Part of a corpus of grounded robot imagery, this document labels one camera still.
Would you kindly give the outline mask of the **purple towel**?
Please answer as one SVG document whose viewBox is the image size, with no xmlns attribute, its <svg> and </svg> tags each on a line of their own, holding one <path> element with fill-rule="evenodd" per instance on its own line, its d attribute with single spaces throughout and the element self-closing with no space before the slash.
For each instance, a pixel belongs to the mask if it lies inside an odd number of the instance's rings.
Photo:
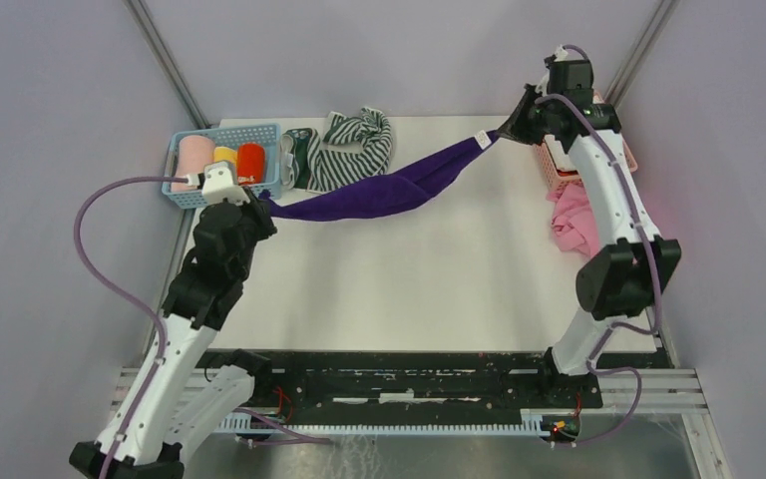
<svg viewBox="0 0 766 479">
<path fill-rule="evenodd" d="M 370 220 L 416 210 L 450 187 L 470 164 L 499 139 L 497 131 L 480 131 L 390 174 L 363 179 L 330 193 L 281 206 L 260 198 L 275 218 L 305 222 Z"/>
</svg>

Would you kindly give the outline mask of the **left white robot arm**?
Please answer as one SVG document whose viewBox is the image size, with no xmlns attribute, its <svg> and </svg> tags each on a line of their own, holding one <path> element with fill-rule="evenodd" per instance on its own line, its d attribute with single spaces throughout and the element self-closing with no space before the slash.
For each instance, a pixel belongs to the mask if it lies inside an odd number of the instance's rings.
<svg viewBox="0 0 766 479">
<path fill-rule="evenodd" d="M 266 203 L 248 188 L 236 201 L 207 206 L 194 246 L 170 284 L 162 318 L 134 384 L 93 441 L 75 445 L 70 465 L 87 478 L 181 478 L 193 453 L 233 408 L 266 403 L 267 359 L 236 352 L 216 383 L 184 408 L 178 402 L 198 361 L 243 293 L 256 245 L 276 232 Z"/>
</svg>

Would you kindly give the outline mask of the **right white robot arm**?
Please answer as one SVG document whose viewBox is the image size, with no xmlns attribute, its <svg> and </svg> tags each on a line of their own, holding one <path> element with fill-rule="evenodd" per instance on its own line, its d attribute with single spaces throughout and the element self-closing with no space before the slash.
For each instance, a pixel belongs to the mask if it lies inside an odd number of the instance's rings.
<svg viewBox="0 0 766 479">
<path fill-rule="evenodd" d="M 596 372 L 619 329 L 653 336 L 662 323 L 662 294 L 681 259 L 681 246 L 654 223 L 629 170 L 613 106 L 586 93 L 580 105 L 526 85 L 514 113 L 499 128 L 504 139 L 535 145 L 558 140 L 579 174 L 597 230 L 597 253 L 577 272 L 579 308 L 546 353 L 548 373 L 536 381 L 539 400 L 561 407 L 576 393 L 573 376 Z"/>
</svg>

